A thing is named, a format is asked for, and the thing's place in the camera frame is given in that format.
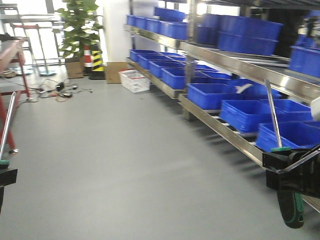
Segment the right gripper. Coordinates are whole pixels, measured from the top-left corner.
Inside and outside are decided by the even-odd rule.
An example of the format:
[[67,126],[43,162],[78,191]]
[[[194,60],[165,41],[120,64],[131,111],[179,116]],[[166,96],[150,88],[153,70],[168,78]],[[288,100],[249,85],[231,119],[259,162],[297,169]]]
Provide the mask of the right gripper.
[[268,188],[320,198],[319,144],[306,153],[303,149],[264,152],[262,165]]

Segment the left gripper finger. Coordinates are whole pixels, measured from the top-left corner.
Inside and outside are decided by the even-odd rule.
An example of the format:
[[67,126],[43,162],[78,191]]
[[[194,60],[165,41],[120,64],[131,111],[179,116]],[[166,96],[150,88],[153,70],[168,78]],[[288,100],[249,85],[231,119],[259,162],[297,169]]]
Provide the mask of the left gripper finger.
[[2,210],[5,186],[15,184],[17,182],[18,169],[0,168],[0,210]]

